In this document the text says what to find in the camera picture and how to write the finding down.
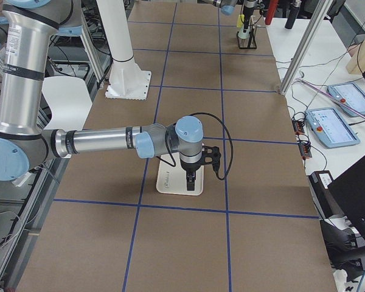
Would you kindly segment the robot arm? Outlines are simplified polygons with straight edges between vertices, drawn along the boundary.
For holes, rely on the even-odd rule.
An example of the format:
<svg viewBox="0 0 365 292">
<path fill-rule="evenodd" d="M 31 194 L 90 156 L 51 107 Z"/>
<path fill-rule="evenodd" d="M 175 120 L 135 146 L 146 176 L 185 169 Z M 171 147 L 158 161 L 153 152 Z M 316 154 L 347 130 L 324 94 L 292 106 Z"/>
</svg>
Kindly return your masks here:
<svg viewBox="0 0 365 292">
<path fill-rule="evenodd" d="M 174 125 L 107 130 L 42 130 L 37 126 L 50 38 L 81 23 L 79 1 L 4 1 L 9 21 L 0 96 L 0 181 L 11 181 L 53 158 L 134 149 L 142 158 L 179 153 L 187 189 L 205 163 L 203 126 L 193 116 Z"/>
<path fill-rule="evenodd" d="M 224 15 L 230 15 L 237 5 L 237 0 L 205 0 L 207 4 L 211 4 L 214 7 L 217 7 L 221 10 L 221 13 Z M 254 13 L 254 10 L 257 6 L 257 1 L 255 0 L 244 0 L 242 1 L 242 15 L 241 19 L 242 28 L 244 32 L 246 32 L 250 28 L 250 19 Z"/>
</svg>

